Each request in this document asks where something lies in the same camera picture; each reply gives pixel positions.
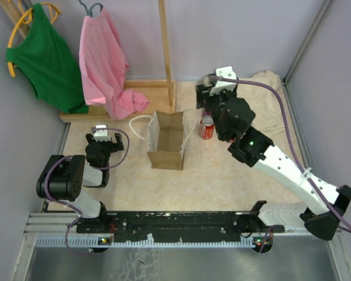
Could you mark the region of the red Coca-Cola can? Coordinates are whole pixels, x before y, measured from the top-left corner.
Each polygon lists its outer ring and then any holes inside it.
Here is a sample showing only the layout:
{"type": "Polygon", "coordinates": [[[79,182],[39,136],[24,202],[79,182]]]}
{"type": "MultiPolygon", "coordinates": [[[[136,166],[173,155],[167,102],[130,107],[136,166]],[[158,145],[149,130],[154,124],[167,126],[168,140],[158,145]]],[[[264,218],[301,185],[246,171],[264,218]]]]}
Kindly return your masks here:
{"type": "Polygon", "coordinates": [[[202,139],[211,139],[214,132],[214,121],[210,115],[202,117],[199,125],[199,136],[202,139]]]}

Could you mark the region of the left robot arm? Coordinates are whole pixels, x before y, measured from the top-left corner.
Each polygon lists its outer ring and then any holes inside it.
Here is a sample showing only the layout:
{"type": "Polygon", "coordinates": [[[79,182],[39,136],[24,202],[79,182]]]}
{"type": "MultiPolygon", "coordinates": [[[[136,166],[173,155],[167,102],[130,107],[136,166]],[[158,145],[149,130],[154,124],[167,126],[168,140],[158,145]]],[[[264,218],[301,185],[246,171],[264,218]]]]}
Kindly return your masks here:
{"type": "Polygon", "coordinates": [[[125,145],[124,131],[116,130],[114,137],[106,129],[86,134],[88,142],[85,155],[50,156],[36,183],[36,193],[40,198],[61,204],[75,211],[77,222],[85,229],[97,232],[106,231],[110,218],[105,205],[93,199],[83,188],[104,188],[110,177],[110,170],[119,166],[110,164],[111,154],[128,154],[129,142],[125,145]]]}

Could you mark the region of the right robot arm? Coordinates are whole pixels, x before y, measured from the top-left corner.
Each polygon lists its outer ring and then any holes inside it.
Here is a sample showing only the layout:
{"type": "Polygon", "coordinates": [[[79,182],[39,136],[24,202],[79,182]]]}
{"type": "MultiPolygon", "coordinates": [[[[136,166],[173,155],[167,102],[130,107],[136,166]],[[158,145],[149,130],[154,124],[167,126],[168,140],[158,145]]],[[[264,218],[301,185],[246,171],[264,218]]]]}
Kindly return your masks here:
{"type": "Polygon", "coordinates": [[[250,226],[258,232],[275,225],[304,227],[324,241],[339,229],[351,233],[343,216],[351,201],[351,187],[336,187],[303,168],[296,156],[287,156],[268,136],[252,125],[256,116],[247,101],[237,96],[239,84],[255,85],[278,92],[269,85],[207,74],[195,85],[197,108],[211,114],[220,141],[239,162],[274,178],[300,200],[296,204],[263,203],[250,216],[250,226]]]}

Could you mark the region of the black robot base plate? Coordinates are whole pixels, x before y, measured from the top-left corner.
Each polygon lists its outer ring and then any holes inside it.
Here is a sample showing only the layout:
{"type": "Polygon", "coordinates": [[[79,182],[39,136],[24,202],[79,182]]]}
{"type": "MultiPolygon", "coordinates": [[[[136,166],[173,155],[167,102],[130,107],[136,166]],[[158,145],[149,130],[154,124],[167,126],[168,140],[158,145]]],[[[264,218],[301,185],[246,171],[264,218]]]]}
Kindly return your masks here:
{"type": "Polygon", "coordinates": [[[79,234],[113,235],[115,242],[140,242],[152,235],[157,243],[239,242],[266,226],[255,212],[107,212],[97,218],[81,218],[79,234]]]}

